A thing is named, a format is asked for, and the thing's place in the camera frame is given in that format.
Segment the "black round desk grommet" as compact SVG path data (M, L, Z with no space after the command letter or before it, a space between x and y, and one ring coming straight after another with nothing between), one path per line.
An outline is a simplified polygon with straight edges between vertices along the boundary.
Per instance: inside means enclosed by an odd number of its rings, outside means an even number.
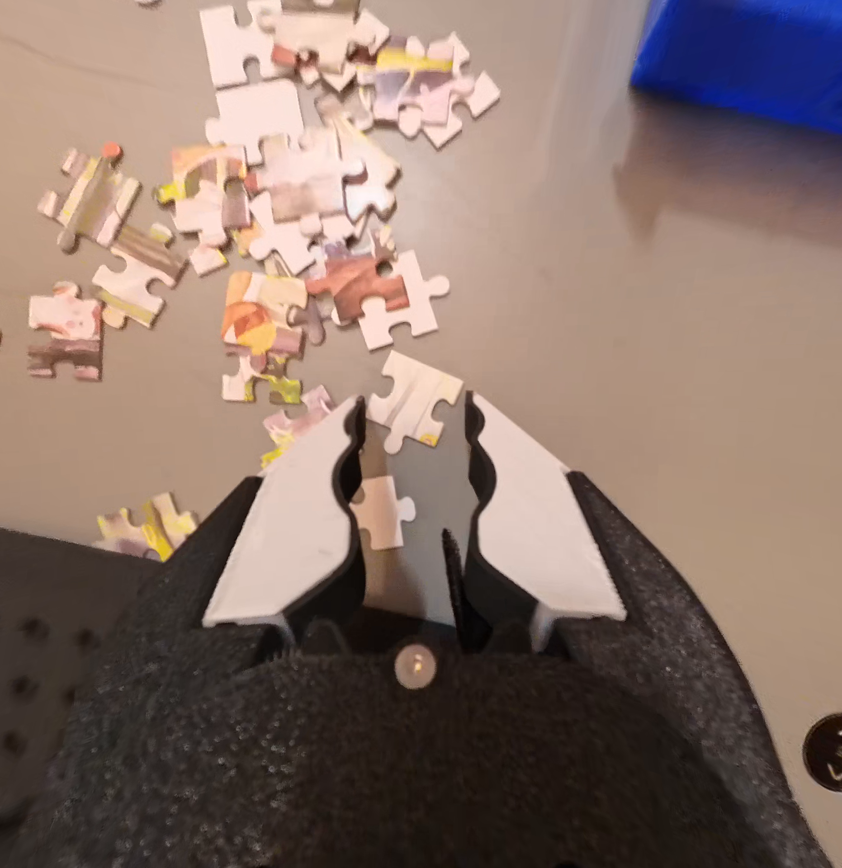
M815 783L829 792L842 793L842 712L813 724L803 742L802 756Z

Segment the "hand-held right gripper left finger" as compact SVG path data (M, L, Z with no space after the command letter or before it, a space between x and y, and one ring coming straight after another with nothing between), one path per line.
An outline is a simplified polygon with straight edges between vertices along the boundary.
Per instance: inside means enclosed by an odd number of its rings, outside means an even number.
M314 621L362 607L365 564L350 504L362 482L365 401L347 398L263 475L203 613L206 628L279 629L298 642Z

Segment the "pale grey yellow puzzle piece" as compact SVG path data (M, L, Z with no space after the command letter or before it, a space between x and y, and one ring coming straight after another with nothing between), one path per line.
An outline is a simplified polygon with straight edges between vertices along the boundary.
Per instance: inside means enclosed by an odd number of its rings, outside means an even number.
M383 440L385 453L396 455L406 439L437 447L444 424L433 418L433 412L440 402L456 405L464 382L396 351L388 355L382 374L393 381L393 388L388 396L370 396L366 417L389 429Z

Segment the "pile of puzzle pieces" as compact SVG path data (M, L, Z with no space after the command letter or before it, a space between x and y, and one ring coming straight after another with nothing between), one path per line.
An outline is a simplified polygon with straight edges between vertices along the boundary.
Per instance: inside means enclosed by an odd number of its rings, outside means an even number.
M304 272L401 167L273 65L279 2L0 2L0 529L132 552L183 495L263 460L245 413L327 413L303 384Z

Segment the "grey desk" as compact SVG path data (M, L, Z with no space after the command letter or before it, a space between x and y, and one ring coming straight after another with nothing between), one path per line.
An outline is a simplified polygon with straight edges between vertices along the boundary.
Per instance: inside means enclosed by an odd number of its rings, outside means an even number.
M107 329L101 383L31 377L28 299L88 290L37 211L68 148L142 182L217 104L199 8L0 2L0 527L89 545L171 491L204 518L267 449L266 389L221 399L225 269ZM402 166L391 225L443 274L438 331L394 346L457 376L586 473L689 581L762 705L790 786L842 866L842 794L802 744L842 712L842 138L629 90L647 2L364 2L395 35L455 32L499 101Z

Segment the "blue plastic bin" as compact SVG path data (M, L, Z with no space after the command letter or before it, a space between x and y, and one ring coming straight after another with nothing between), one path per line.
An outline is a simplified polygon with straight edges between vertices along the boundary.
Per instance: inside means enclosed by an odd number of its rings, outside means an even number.
M842 1L654 1L630 86L842 136Z

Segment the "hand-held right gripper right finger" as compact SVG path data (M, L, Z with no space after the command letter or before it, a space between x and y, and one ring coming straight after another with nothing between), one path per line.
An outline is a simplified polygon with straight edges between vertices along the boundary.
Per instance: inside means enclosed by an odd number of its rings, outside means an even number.
M464 596L489 635L516 627L543 652L561 621L625 623L575 473L476 392L465 395L464 430L477 498Z

